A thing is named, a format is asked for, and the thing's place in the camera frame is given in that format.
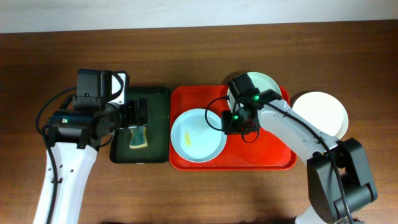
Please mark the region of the mint green plate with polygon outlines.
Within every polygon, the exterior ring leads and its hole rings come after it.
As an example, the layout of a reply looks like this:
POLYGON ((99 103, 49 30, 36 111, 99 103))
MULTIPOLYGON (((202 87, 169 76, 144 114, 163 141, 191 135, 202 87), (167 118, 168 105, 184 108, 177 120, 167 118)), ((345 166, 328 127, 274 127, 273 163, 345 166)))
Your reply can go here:
MULTIPOLYGON (((269 76, 260 72, 247 72, 249 78, 251 79, 253 85, 259 89, 260 92, 266 91, 268 89, 274 90, 276 93, 282 96, 282 92, 279 85, 269 76)), ((234 96, 228 88, 227 95, 229 96, 228 106, 232 111, 234 106, 234 96)))

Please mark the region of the green yellow sponge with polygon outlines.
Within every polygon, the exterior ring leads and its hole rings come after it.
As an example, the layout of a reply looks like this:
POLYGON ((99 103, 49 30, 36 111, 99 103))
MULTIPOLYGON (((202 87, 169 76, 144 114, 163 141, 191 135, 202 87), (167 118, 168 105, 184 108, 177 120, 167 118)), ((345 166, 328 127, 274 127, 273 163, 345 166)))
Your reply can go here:
POLYGON ((129 142, 131 149, 140 149, 148 146, 146 131, 147 128, 143 126, 131 129, 131 140, 129 142))

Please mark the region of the light blue plate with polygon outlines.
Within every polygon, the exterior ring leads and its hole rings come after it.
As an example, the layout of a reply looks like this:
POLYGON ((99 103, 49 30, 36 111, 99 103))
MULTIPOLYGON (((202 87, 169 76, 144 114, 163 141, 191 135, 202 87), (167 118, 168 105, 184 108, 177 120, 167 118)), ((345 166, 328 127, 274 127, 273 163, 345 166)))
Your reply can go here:
POLYGON ((195 108, 173 123, 170 140, 175 152, 186 161, 208 162, 221 154, 227 135, 220 131, 221 118, 212 111, 195 108))

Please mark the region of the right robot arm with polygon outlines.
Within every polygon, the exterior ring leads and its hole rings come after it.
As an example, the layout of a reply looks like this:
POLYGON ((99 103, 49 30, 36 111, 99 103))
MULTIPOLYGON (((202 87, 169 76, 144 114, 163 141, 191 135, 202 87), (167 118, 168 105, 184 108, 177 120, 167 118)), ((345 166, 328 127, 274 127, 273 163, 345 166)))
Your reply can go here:
POLYGON ((234 104, 222 113, 222 132, 244 135, 263 129, 280 139, 307 166, 310 206, 294 223, 357 223, 353 212, 377 199, 361 143, 353 138, 340 141, 323 133, 293 112, 273 90, 229 92, 234 104))

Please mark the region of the white plate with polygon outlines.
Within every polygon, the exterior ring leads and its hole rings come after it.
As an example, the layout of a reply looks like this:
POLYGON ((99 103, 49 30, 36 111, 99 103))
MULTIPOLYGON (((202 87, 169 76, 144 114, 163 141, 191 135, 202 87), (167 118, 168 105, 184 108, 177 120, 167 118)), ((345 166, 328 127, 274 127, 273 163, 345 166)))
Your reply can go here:
POLYGON ((293 110, 320 131, 341 139, 348 130, 349 118, 343 104, 334 96, 320 91, 300 95, 293 110))

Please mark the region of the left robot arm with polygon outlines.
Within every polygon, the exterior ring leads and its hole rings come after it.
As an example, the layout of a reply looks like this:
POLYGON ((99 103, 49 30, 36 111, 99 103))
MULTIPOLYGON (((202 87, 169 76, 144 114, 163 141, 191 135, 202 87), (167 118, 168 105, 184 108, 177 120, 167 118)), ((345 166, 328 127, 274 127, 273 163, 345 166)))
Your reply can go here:
POLYGON ((102 139, 131 130, 138 145, 149 126, 147 100, 129 100, 125 71, 78 71, 76 86, 51 99, 67 95, 45 125, 35 128, 46 148, 46 171, 34 223, 77 223, 85 185, 102 139))

